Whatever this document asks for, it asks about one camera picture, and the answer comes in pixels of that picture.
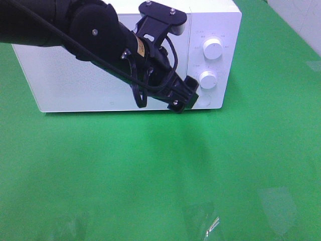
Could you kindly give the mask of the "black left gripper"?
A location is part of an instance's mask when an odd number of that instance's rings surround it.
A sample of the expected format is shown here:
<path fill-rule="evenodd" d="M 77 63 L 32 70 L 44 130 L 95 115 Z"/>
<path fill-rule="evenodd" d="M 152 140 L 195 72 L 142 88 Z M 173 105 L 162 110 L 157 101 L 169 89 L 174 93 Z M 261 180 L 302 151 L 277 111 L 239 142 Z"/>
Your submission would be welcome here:
<path fill-rule="evenodd" d="M 136 35 L 126 36 L 125 60 L 128 61 L 130 76 L 135 82 L 130 84 L 135 100 L 168 100 L 167 108 L 175 113 L 191 109 L 197 99 L 199 83 L 186 76 L 183 82 L 176 73 L 178 57 L 171 39 L 166 36 L 174 65 L 168 59 L 168 51 L 163 45 L 155 45 L 148 39 Z"/>

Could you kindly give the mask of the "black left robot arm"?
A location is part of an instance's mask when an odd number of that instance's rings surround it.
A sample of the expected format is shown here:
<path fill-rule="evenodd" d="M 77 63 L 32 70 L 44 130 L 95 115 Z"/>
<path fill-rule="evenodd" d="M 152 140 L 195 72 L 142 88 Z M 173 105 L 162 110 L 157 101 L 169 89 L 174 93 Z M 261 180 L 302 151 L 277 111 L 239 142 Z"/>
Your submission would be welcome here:
<path fill-rule="evenodd" d="M 178 76 L 178 59 L 171 64 L 163 47 L 169 34 L 183 32 L 186 13 L 154 1 L 138 10 L 141 19 L 131 31 L 103 1 L 1 1 L 1 42 L 62 46 L 127 83 L 138 107 L 152 97 L 176 113 L 192 108 L 199 84 Z"/>

